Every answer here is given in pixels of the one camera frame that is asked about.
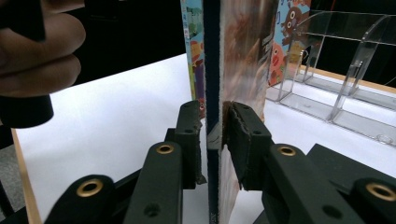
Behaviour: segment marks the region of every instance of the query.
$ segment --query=human hand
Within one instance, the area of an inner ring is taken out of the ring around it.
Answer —
[[[0,0],[0,6],[6,1]],[[42,0],[46,41],[35,42],[0,30],[0,95],[46,95],[71,86],[80,73],[73,55],[85,40],[81,22],[61,12],[84,7],[84,0]]]

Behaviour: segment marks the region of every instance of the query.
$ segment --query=white tabletop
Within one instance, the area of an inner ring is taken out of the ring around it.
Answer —
[[[191,100],[186,55],[59,91],[51,99],[51,121],[17,130],[42,220],[75,180],[98,174],[118,181],[141,168],[149,147],[176,126],[179,107]],[[396,177],[393,147],[270,101],[264,115],[276,143],[305,153],[319,143]],[[184,223],[207,223],[207,207],[207,185],[184,190]],[[230,223],[252,223],[261,211],[261,194],[241,191]]]

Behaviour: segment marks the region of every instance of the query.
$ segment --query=clear acrylic display holder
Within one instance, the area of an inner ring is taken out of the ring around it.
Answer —
[[[396,16],[390,15],[312,15],[295,28],[283,80],[268,88],[267,99],[396,147],[396,94],[361,84],[377,46],[396,46],[395,24]],[[315,73],[325,38],[359,43],[344,80]],[[291,52],[295,44],[306,50]],[[301,66],[308,50],[306,66]]]

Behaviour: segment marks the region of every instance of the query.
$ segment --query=colorful book cover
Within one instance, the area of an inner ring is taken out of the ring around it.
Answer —
[[[184,39],[189,66],[191,96],[205,102],[204,22],[202,0],[180,0]]]
[[[300,41],[294,42],[293,46],[290,46],[290,43],[293,29],[309,17],[310,5],[311,0],[279,0],[270,66],[271,76],[268,81],[270,86],[282,81],[288,54],[296,55],[294,59],[290,58],[290,60],[297,61],[300,52],[306,48]]]
[[[264,119],[277,0],[204,1],[210,223],[228,223],[239,184],[222,145],[222,107],[236,101]]]

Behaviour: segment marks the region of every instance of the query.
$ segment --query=white table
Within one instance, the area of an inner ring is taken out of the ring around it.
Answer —
[[[186,55],[78,85],[51,99],[51,121],[14,132],[31,223],[45,220],[75,180],[99,174],[118,181],[141,168],[149,147],[176,126],[179,107],[191,100]],[[393,147],[270,101],[264,115],[276,143],[305,153],[319,143],[396,177]],[[205,129],[202,137],[207,177]],[[207,223],[207,207],[207,185],[184,190],[184,223]],[[261,211],[261,194],[241,191],[230,223],[252,223]]]

